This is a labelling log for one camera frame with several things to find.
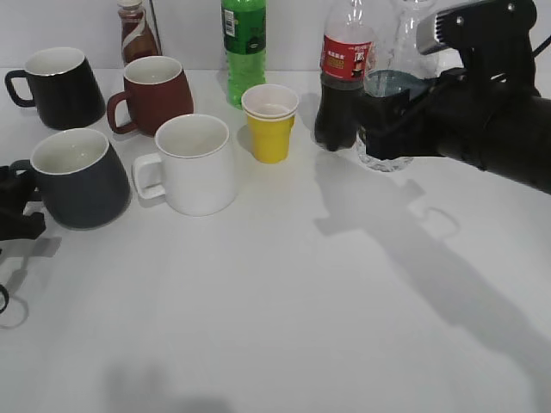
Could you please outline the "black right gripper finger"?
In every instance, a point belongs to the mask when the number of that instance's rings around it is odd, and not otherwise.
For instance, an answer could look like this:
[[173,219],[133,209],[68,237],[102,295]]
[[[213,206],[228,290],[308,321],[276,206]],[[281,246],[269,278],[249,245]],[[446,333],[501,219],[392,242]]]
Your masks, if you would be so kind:
[[429,115],[401,117],[381,122],[374,116],[359,116],[365,130],[366,153],[380,160],[398,157],[438,157],[439,121]]
[[363,91],[353,99],[353,114],[364,129],[386,129],[396,123],[410,102],[410,90],[376,97]]

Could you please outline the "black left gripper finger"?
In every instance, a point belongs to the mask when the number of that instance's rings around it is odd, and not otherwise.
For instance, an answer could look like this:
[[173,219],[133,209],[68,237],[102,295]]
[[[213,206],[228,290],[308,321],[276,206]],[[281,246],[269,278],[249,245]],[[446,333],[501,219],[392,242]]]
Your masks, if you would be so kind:
[[19,201],[41,201],[37,177],[29,160],[18,160],[9,166],[8,193]]

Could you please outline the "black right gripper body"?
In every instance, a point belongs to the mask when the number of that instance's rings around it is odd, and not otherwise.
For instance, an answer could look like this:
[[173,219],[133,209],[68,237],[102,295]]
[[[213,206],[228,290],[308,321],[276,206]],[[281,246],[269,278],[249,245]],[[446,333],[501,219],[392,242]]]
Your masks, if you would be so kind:
[[491,102],[465,69],[442,72],[414,108],[417,112],[404,143],[406,155],[484,164],[480,142],[491,119]]

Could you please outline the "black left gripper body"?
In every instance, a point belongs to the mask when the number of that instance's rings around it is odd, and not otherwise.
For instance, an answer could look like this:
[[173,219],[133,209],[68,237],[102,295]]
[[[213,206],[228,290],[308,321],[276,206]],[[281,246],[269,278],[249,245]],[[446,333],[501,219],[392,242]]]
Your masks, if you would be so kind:
[[36,182],[30,171],[17,175],[1,167],[1,240],[36,239],[45,230],[43,213],[25,215],[30,201],[37,198]]

